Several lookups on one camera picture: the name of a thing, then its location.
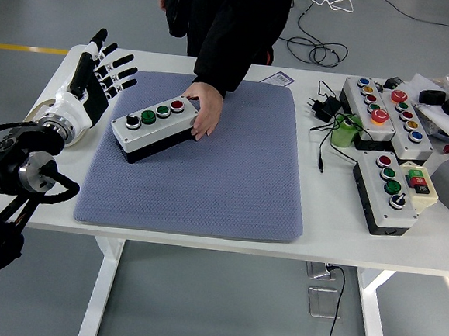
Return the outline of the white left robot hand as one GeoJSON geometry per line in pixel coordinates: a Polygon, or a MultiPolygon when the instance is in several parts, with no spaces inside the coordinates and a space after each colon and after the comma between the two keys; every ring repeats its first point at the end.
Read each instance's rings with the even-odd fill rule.
{"type": "Polygon", "coordinates": [[[117,43],[104,47],[107,35],[108,31],[101,29],[90,39],[75,71],[58,89],[55,102],[37,121],[57,131],[67,146],[96,125],[111,99],[137,83],[133,77],[136,67],[120,69],[133,61],[132,54],[105,62],[117,49],[117,43]]]}

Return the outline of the person's left hand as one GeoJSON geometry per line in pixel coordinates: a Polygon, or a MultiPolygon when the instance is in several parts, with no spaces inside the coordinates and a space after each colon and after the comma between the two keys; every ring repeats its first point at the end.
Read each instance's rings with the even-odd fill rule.
{"type": "Polygon", "coordinates": [[[194,82],[185,91],[187,99],[197,99],[200,104],[199,114],[192,127],[192,136],[196,141],[205,135],[210,136],[219,123],[223,108],[223,97],[211,85],[194,82]]]}

